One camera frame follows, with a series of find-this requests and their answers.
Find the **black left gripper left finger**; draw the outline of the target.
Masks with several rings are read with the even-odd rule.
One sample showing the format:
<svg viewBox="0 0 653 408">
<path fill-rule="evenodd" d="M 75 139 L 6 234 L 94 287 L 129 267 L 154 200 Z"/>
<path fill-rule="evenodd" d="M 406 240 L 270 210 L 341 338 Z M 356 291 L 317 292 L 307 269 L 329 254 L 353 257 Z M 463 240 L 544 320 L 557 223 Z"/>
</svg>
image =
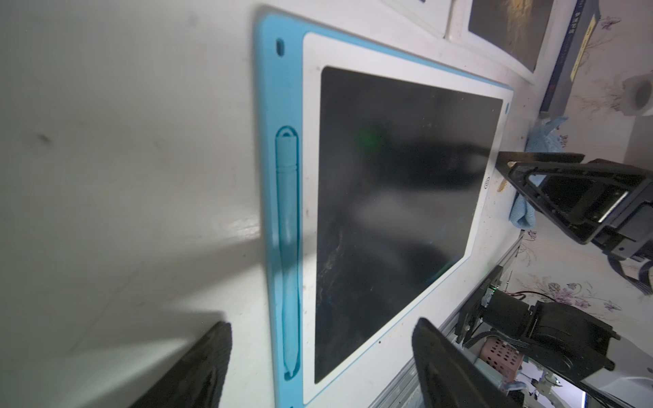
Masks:
<svg viewBox="0 0 653 408">
<path fill-rule="evenodd" d="M 132 408 L 219 406 L 231 350 L 231 324 L 220 321 L 135 401 Z"/>
</svg>

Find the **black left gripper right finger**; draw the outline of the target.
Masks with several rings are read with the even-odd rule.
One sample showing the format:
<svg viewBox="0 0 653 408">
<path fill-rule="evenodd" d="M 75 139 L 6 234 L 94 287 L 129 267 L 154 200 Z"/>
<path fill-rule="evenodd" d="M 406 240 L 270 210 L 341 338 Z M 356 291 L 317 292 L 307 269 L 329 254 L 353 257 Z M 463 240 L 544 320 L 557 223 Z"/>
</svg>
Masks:
<svg viewBox="0 0 653 408">
<path fill-rule="evenodd" d="M 413 330 L 412 347 L 426 407 L 518 406 L 476 369 L 429 320 L 418 320 Z"/>
</svg>

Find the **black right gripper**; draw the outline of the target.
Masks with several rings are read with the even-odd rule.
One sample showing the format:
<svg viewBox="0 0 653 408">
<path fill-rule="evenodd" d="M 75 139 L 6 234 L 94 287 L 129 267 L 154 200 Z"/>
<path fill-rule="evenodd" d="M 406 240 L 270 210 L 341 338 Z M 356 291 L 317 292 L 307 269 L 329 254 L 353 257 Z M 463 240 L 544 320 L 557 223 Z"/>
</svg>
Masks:
<svg viewBox="0 0 653 408">
<path fill-rule="evenodd" d="M 530 203 L 580 244 L 633 245 L 652 233 L 652 171 L 577 153 L 501 151 L 497 165 L 530 171 Z"/>
</svg>

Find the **blue framed drawing tablet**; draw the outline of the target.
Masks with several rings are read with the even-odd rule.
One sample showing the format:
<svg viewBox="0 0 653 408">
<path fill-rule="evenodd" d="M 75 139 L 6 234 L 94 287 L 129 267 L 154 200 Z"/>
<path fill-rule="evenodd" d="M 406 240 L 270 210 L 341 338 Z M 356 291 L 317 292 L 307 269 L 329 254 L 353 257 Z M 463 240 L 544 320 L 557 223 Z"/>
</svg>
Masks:
<svg viewBox="0 0 653 408">
<path fill-rule="evenodd" d="M 306 407 L 473 252 L 508 86 L 281 13 L 254 56 L 275 403 Z M 283 377 L 275 136 L 299 136 L 300 367 Z"/>
</svg>

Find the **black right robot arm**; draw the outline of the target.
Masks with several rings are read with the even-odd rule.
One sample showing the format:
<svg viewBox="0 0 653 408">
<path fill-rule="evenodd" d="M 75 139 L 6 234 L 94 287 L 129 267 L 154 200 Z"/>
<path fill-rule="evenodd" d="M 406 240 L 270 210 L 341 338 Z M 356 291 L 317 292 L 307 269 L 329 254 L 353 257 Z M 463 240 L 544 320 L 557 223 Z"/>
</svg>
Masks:
<svg viewBox="0 0 653 408">
<path fill-rule="evenodd" d="M 652 174 L 573 153 L 503 151 L 497 170 L 573 241 L 593 244 L 617 274 L 641 264 L 630 283 L 652 293 Z M 559 301 L 526 304 L 501 292 L 495 268 L 462 306 L 457 343 L 498 338 L 605 407 L 652 404 L 652 358 L 610 325 Z"/>
</svg>

